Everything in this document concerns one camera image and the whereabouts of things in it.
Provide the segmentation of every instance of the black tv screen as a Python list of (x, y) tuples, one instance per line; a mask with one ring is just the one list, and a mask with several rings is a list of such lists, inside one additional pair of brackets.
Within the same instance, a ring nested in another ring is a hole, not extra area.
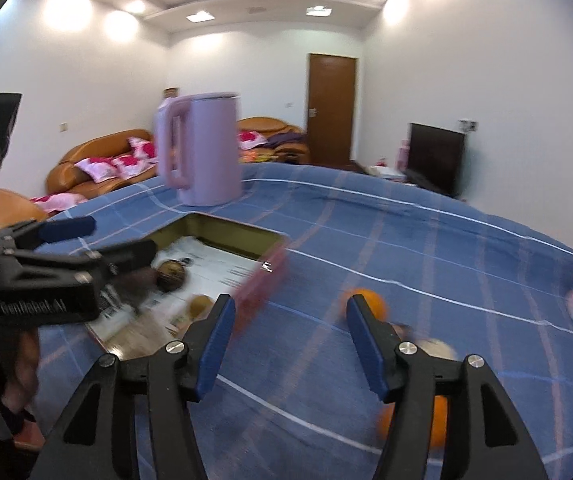
[(465, 134), (411, 123), (407, 178), (425, 189), (457, 196), (466, 139)]

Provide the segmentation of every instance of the blue gripper pad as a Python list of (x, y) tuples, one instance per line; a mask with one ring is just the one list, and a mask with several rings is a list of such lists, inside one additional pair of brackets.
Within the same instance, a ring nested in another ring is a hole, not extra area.
[(95, 218), (92, 216), (44, 222), (40, 228), (39, 237), (47, 244), (70, 240), (71, 238), (83, 238), (93, 234), (95, 225)]
[(219, 317), (215, 322), (211, 335), (204, 345), (204, 350), (202, 351), (198, 365), (198, 381), (196, 382), (195, 393), (199, 400), (202, 400), (202, 398), (213, 389), (217, 373), (220, 371), (224, 352), (226, 351), (226, 346), (229, 344), (231, 332), (233, 332), (235, 301), (229, 296), (221, 295), (215, 302), (211, 314), (217, 316), (218, 310), (220, 310)]
[(390, 402), (391, 391), (398, 386), (393, 372), (400, 338), (390, 324), (375, 319), (362, 295), (347, 301), (347, 323), (369, 388)]

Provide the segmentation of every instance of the pink bottle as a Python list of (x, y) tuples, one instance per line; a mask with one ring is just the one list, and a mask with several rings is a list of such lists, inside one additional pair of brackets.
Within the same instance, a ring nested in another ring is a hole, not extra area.
[(398, 149), (398, 158), (395, 161), (395, 169), (398, 171), (404, 171), (407, 168), (409, 162), (409, 140), (403, 139), (403, 142)]
[(181, 96), (158, 108), (158, 174), (180, 190), (184, 205), (213, 206), (242, 195), (236, 98), (230, 93)]

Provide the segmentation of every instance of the brown leather sofa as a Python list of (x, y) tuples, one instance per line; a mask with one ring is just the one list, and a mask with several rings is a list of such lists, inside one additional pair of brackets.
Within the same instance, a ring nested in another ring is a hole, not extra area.
[(84, 171), (75, 167), (77, 162), (90, 156), (114, 157), (131, 152), (128, 143), (129, 137), (140, 137), (151, 140), (151, 134), (146, 130), (126, 130), (98, 139), (92, 139), (72, 150), (69, 150), (60, 162), (48, 174), (46, 178), (46, 192), (55, 193), (79, 193), (86, 198), (95, 198), (115, 189), (142, 182), (157, 174), (157, 167), (151, 168), (138, 176), (129, 179), (112, 178), (96, 184)]
[[(262, 134), (267, 139), (275, 134), (284, 132), (297, 132), (301, 134), (302, 128), (294, 124), (288, 124), (273, 117), (249, 117), (238, 121), (238, 131), (247, 130)], [(298, 164), (309, 164), (309, 147), (305, 142), (286, 142), (278, 146), (275, 150), (262, 148), (256, 150), (266, 151), (267, 155), (275, 155), (280, 162), (296, 162)]]
[(41, 222), (48, 216), (41, 207), (25, 196), (9, 189), (0, 189), (0, 229), (24, 220)]

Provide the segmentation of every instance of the blanket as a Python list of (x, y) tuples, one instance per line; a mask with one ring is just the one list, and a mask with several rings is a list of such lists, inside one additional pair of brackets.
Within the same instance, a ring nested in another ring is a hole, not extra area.
[[(189, 211), (159, 178), (57, 218), (93, 215), (79, 254), (143, 237)], [(528, 227), (416, 187), (310, 166), (244, 166), (244, 194), (200, 209), (286, 233), (289, 276), (231, 340), (211, 394), (190, 412), (211, 479), (372, 478), (382, 404), (343, 318), (353, 287), (387, 301), (391, 322), (483, 355), (515, 403), (552, 479), (573, 476), (573, 249)], [(41, 330), (35, 410), (48, 432), (101, 350), (81, 326)], [(142, 478), (154, 478), (144, 407)], [(427, 478), (439, 478), (441, 459)]]

